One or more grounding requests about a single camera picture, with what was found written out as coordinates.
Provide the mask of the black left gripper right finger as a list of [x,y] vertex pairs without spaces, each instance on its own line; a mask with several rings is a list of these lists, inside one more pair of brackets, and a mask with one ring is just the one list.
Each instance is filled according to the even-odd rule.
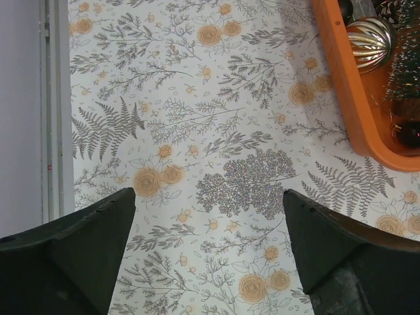
[[304,294],[315,314],[419,313],[419,242],[283,194]]

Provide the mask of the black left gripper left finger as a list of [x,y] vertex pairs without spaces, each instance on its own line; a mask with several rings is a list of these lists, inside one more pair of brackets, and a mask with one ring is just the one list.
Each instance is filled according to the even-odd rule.
[[135,191],[1,238],[2,314],[107,314],[135,215]]

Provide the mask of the orange plastic tub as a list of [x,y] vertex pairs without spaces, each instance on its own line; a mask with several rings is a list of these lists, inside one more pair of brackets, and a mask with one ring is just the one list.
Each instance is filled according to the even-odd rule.
[[419,151],[409,153],[395,142],[390,114],[381,102],[388,68],[360,75],[338,2],[311,3],[352,149],[389,169],[418,171]]

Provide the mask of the small green christmas tree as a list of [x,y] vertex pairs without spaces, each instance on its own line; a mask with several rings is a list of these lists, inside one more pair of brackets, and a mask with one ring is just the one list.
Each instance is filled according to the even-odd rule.
[[396,46],[385,98],[391,121],[419,121],[419,2],[399,1]]

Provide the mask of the dark brown bauble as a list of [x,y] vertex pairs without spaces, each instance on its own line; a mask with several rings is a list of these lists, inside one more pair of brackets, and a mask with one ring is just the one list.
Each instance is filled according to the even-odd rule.
[[392,137],[408,148],[419,147],[419,121],[396,121],[391,127]]

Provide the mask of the floral patterned table mat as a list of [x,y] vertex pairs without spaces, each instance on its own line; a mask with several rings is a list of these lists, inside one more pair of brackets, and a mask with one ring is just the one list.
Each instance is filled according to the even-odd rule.
[[309,1],[70,1],[75,206],[136,215],[110,314],[311,314],[294,189],[419,239],[419,174],[350,148]]

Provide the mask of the large gold striped bauble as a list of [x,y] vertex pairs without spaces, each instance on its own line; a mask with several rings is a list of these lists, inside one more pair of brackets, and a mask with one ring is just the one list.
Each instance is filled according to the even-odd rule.
[[395,27],[382,18],[365,17],[346,27],[353,57],[360,74],[385,65],[394,54]]

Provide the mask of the brown pine cone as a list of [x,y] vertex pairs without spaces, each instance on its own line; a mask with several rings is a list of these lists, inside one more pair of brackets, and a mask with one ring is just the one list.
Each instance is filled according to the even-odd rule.
[[376,6],[378,17],[388,20],[391,24],[398,23],[399,0],[383,1]]

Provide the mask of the aluminium frame post left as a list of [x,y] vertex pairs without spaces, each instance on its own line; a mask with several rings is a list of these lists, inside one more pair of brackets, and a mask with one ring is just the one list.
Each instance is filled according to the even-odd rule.
[[39,2],[43,223],[73,213],[74,163],[68,2]]

